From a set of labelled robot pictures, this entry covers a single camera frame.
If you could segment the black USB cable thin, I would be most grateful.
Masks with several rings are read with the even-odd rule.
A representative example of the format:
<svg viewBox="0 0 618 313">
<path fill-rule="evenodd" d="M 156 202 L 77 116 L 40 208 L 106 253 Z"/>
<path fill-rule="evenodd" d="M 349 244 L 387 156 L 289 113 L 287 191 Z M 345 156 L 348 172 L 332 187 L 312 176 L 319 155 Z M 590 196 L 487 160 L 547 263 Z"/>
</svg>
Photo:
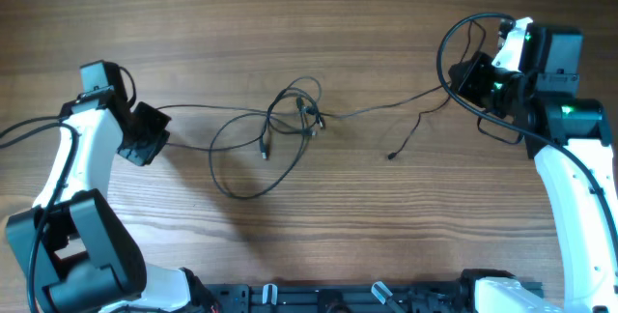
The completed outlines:
<svg viewBox="0 0 618 313">
<path fill-rule="evenodd" d="M 317 87 L 318 87 L 318 95 L 317 95 L 317 97 L 315 99 L 311 98 L 309 95 L 306 95 L 306 98 L 311 100 L 311 101 L 313 101 L 315 103 L 315 105 L 313 106 L 313 111 L 312 111 L 311 115 L 317 117 L 316 122 L 317 122 L 317 124 L 321 128 L 324 127 L 323 119 L 325 117 L 330 117 L 330 118 L 334 118 L 334 119 L 337 119 L 337 120 L 344 120 L 344 119 L 347 119 L 347 118 L 350 118 L 350 117 L 353 117 L 353 116 L 356 116 L 356 115 L 360 115 L 362 113 L 370 112 L 370 111 L 382 110 L 382 109 L 388 109 L 388 108 L 393 108 L 393 107 L 401 106 L 401 105 L 404 105 L 406 103 L 412 102 L 414 100 L 420 99 L 420 98 L 422 98 L 424 96 L 427 96 L 428 94 L 430 94 L 432 92 L 435 92 L 438 89 L 440 89 L 440 86 L 437 86 L 437 87 L 434 87 L 433 89 L 424 91 L 424 92 L 422 92 L 420 94 L 417 94 L 417 95 L 412 96 L 411 98 L 408 98 L 408 99 L 405 99 L 405 100 L 400 100 L 398 102 L 390 103 L 390 104 L 376 105 L 376 106 L 372 106 L 372 107 L 368 107 L 368 108 L 363 108 L 363 109 L 356 110 L 356 111 L 354 111 L 352 113 L 348 113 L 348 114 L 330 114 L 330 113 L 324 113 L 324 112 L 318 110 L 318 103 L 319 103 L 319 100 L 322 98 L 323 88 L 322 88 L 322 84 L 320 83 L 320 81 L 317 78 L 314 78 L 313 76 L 302 76 L 302 77 L 294 80 L 287 88 L 285 88 L 283 90 L 284 96 L 287 96 L 287 92 L 288 91 L 297 91 L 298 93 L 302 94 L 303 90 L 295 87 L 296 83 L 298 83 L 298 82 L 300 82 L 302 80 L 313 81 L 317 85 Z M 166 108 L 181 108 L 181 107 L 208 108 L 208 109 L 232 110 L 232 111 L 244 111 L 245 115 L 266 116 L 268 119 L 276 120 L 276 121 L 278 121 L 278 116 L 280 116 L 280 117 L 293 116 L 292 112 L 273 112 L 273 111 L 268 112 L 267 110 L 259 110 L 259 109 L 253 109 L 253 108 L 219 106 L 219 105 L 206 105 L 206 104 L 169 104 L 169 105 L 160 106 L 160 107 L 157 108 L 157 110 L 162 110 L 162 109 L 166 109 Z M 167 146 L 209 153 L 209 152 L 231 151 L 231 150 L 234 150 L 234 149 L 238 149 L 238 148 L 247 146 L 249 144 L 251 144 L 251 141 L 243 143 L 243 144 L 239 144 L 237 146 L 223 147 L 223 148 L 217 148 L 217 149 L 201 148 L 201 147 L 195 147 L 195 146 L 189 146 L 189 145 L 177 144 L 177 143 L 167 143 Z"/>
</svg>

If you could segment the black USB cable thick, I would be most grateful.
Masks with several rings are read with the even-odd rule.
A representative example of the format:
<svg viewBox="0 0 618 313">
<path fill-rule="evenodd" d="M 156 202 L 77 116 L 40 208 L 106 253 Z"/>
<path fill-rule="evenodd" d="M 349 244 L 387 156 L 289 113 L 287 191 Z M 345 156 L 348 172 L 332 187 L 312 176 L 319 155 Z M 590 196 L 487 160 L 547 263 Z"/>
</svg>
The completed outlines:
<svg viewBox="0 0 618 313">
<path fill-rule="evenodd" d="M 275 189 L 292 172 L 302 158 L 305 152 L 305 147 L 310 139 L 317 135 L 317 131 L 319 129 L 325 128 L 325 113 L 320 110 L 320 100 L 322 97 L 323 87 L 321 82 L 313 76 L 301 76 L 292 81 L 287 87 L 283 88 L 275 96 L 274 100 L 269 104 L 266 110 L 206 104 L 163 105 L 161 106 L 161 109 L 205 108 L 242 111 L 242 114 L 227 121 L 217 130 L 208 147 L 197 147 L 180 143 L 168 143 L 168 146 L 207 153 L 211 180 L 216 189 L 224 196 L 235 200 L 257 199 Z M 217 145 L 217 141 L 225 129 L 241 120 L 248 118 L 262 119 L 260 130 L 254 138 L 230 146 L 221 147 Z M 269 145 L 267 144 L 267 140 L 272 131 L 281 135 L 298 136 L 300 139 L 296 154 L 284 172 L 263 190 L 250 195 L 238 195 L 231 189 L 225 187 L 218 180 L 215 173 L 214 155 L 229 153 L 234 150 L 248 147 L 252 144 L 257 144 L 262 159 L 269 159 Z"/>
</svg>

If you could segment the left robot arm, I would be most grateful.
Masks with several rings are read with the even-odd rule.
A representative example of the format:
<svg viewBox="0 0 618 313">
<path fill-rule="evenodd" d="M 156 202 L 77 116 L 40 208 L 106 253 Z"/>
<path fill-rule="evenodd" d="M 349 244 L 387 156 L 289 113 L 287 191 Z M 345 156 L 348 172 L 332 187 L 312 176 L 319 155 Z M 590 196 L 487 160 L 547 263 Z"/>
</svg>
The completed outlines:
<svg viewBox="0 0 618 313">
<path fill-rule="evenodd" d="M 145 166 L 166 144 L 170 119 L 125 87 L 128 71 L 96 61 L 80 69 L 83 91 L 42 128 L 60 144 L 30 210 L 10 216 L 6 236 L 26 278 L 33 312 L 193 312 L 201 285 L 189 270 L 145 262 L 107 202 L 116 156 Z"/>
</svg>

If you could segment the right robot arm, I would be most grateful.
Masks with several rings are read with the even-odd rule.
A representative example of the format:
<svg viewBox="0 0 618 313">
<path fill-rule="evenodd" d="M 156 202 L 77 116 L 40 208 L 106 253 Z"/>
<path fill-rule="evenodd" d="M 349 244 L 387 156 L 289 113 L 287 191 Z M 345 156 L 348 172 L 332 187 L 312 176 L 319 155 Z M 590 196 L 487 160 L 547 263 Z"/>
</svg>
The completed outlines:
<svg viewBox="0 0 618 313">
<path fill-rule="evenodd" d="M 449 69 L 449 96 L 518 133 L 547 191 L 564 272 L 564 311 L 617 309 L 617 191 L 604 106 L 580 99 L 583 35 L 575 27 L 503 20 L 495 56 L 476 51 Z"/>
</svg>

